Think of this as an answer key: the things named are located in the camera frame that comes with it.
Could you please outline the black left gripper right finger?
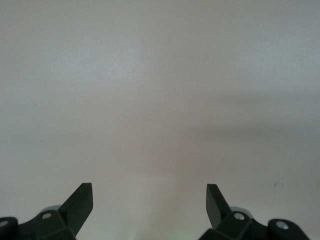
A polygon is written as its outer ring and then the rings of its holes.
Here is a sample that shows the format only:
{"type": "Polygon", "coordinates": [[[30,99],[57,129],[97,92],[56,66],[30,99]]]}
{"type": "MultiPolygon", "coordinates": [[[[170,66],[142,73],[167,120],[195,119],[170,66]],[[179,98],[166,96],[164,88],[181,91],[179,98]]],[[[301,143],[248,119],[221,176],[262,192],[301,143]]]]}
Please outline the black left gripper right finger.
{"type": "Polygon", "coordinates": [[[308,240],[294,222],[274,218],[263,225],[245,210],[231,208],[216,184],[206,187],[206,212],[211,228],[201,240],[308,240]]]}

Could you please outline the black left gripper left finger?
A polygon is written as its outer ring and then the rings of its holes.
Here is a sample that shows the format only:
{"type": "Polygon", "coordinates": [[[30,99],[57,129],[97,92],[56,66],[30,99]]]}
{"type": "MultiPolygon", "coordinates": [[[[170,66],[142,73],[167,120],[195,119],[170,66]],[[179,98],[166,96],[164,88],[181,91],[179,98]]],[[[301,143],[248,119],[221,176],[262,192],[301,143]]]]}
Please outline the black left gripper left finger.
{"type": "Polygon", "coordinates": [[[93,210],[93,187],[82,183],[62,204],[43,209],[31,220],[0,219],[2,240],[75,240],[93,210]]]}

